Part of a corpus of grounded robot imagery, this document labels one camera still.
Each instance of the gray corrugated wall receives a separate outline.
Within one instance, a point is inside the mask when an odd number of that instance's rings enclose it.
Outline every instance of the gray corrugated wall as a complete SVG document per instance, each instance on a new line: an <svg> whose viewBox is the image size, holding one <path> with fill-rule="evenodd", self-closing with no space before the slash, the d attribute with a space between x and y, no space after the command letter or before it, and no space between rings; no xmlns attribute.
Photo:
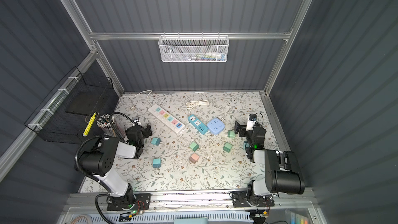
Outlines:
<svg viewBox="0 0 398 224"><path fill-rule="evenodd" d="M398 0L315 0L271 92L328 222L395 223Z"/></svg>
<svg viewBox="0 0 398 224"><path fill-rule="evenodd" d="M0 0L0 154L89 49L59 0Z"/></svg>
<svg viewBox="0 0 398 224"><path fill-rule="evenodd" d="M76 0L93 32L288 31L301 0Z"/></svg>
<svg viewBox="0 0 398 224"><path fill-rule="evenodd" d="M93 32L285 32L301 0L76 0ZM125 91L263 89L281 40L232 40L226 63L163 63L156 41L99 41Z"/></svg>
<svg viewBox="0 0 398 224"><path fill-rule="evenodd" d="M0 12L2 155L89 49L59 0L0 0ZM34 139L0 182L0 222L55 223L83 178L73 168L75 150L76 145Z"/></svg>
<svg viewBox="0 0 398 224"><path fill-rule="evenodd" d="M104 76L97 62L86 74ZM113 91L106 104L108 111L117 100ZM77 147L35 138L0 182L1 223L56 223L69 194L78 191L84 177L74 170Z"/></svg>
<svg viewBox="0 0 398 224"><path fill-rule="evenodd" d="M165 63L154 40L99 41L125 91L264 89L283 40L231 40L227 62Z"/></svg>

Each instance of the white wire basket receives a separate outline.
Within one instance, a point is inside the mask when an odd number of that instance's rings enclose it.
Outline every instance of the white wire basket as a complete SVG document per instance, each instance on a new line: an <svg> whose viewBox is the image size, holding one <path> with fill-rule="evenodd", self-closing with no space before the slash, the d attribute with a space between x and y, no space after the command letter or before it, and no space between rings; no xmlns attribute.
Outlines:
<svg viewBox="0 0 398 224"><path fill-rule="evenodd" d="M214 39L159 37L162 62L226 62L228 46L228 36Z"/></svg>

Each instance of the white power cord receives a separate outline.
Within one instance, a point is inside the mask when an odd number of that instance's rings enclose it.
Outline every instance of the white power cord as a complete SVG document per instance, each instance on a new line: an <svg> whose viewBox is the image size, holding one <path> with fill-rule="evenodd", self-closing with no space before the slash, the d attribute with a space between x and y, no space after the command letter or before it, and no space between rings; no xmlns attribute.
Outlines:
<svg viewBox="0 0 398 224"><path fill-rule="evenodd" d="M222 121L225 121L224 118L226 118L226 114L231 112L232 107L231 106L225 106L224 107L224 112L220 115L220 118L222 119Z"/></svg>
<svg viewBox="0 0 398 224"><path fill-rule="evenodd" d="M186 105L187 105L188 117L189 117L189 116L191 115L191 110L192 110L193 108L195 108L195 107L197 107L197 106L200 106L200 105L206 105L206 106L208 106L208 105L210 105L210 102L207 101L207 100L205 100L205 101L189 101L189 102L186 102Z"/></svg>
<svg viewBox="0 0 398 224"><path fill-rule="evenodd" d="M147 103L148 103L150 106L152 106L152 105L149 103L149 101L148 101L148 97L149 97L150 93L152 92L152 90L145 90L145 91L139 92L139 93L137 93L136 95L134 95L134 98L135 98L136 96L140 95L141 93L144 93L144 92L149 92L148 95L147 95ZM129 107L129 106L126 106L126 105L124 105L124 104L122 103L121 98L123 98L123 97L131 97L131 96L130 96L130 95L123 95L122 97L119 98L119 103L120 103L122 106L124 106L125 108L127 108L127 109L135 110L135 106Z"/></svg>

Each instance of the metal rail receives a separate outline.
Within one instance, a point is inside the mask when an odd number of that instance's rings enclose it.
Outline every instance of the metal rail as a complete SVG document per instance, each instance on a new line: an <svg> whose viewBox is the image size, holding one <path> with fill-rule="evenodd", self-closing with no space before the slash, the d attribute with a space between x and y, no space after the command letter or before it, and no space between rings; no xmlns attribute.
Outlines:
<svg viewBox="0 0 398 224"><path fill-rule="evenodd" d="M278 74L281 71L282 65L285 62L287 55L289 54L289 51L293 45L293 42L297 36L297 33L299 32L301 24L304 21L304 18L308 12L308 9L310 8L311 2L312 2L312 0L303 0L301 2L300 8L298 9L296 18L292 25L291 37L284 43L284 45L281 49L281 52L279 53L278 58L275 62L275 65L272 69L271 75L269 76L266 87L264 88L264 91L266 92L267 95L269 95L273 85L275 84L276 78L278 77Z"/></svg>
<svg viewBox="0 0 398 224"><path fill-rule="evenodd" d="M120 83L119 79L117 78L116 73L113 71L111 64L109 63L104 52L102 51L101 46L90 38L89 33L92 32L91 28L88 25L86 19L84 18L83 13L78 7L76 1L75 0L60 0L60 1L65 7L70 18L72 18L73 23L75 23L77 29L79 30L80 34L82 35L84 41L86 42L90 50L92 50L93 48L98 50L101 56L97 58L97 62L101 66L105 76L110 77L112 79L113 88L120 97L124 93L123 86Z"/></svg>
<svg viewBox="0 0 398 224"><path fill-rule="evenodd" d="M272 131L275 134L276 142L281 151L291 151L285 133L283 132L281 123L279 122L278 116L276 115L275 109L273 107L272 101L269 95L265 95L264 92L260 93L261 100L263 102L264 108L266 110L269 122L272 127Z"/></svg>
<svg viewBox="0 0 398 224"><path fill-rule="evenodd" d="M167 211L220 211L220 210L256 210L256 207L234 208L230 192L244 189L220 189L220 190L187 190L187 191L146 191L135 192L150 193L149 212ZM98 193L70 194L62 214L94 214L97 212L94 206L94 198ZM272 209L286 208L314 208L319 207L311 188L306 188L302 195L279 194L274 197L275 206ZM99 206L106 212L106 197L99 198Z"/></svg>
<svg viewBox="0 0 398 224"><path fill-rule="evenodd" d="M265 33L123 33L123 32L94 32L89 37L93 40L158 40L160 36L169 39L209 39L226 38L230 40L288 40L290 32Z"/></svg>

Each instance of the colorful socket outlet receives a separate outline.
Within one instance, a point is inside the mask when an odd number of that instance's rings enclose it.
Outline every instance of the colorful socket outlet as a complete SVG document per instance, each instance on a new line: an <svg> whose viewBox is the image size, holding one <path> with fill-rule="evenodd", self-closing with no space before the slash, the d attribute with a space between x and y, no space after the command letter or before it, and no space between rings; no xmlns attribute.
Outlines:
<svg viewBox="0 0 398 224"><path fill-rule="evenodd" d="M188 118L188 121L189 121L200 133L205 134L205 133L207 132L207 130L208 130L207 126L206 126L204 123L202 123L202 122L198 119L198 117L196 117L195 115L192 114L192 115Z"/></svg>
<svg viewBox="0 0 398 224"><path fill-rule="evenodd" d="M154 104L152 107L150 107L148 112L157 117L158 120L160 120L165 126L170 128L177 135L184 132L185 125L158 104Z"/></svg>

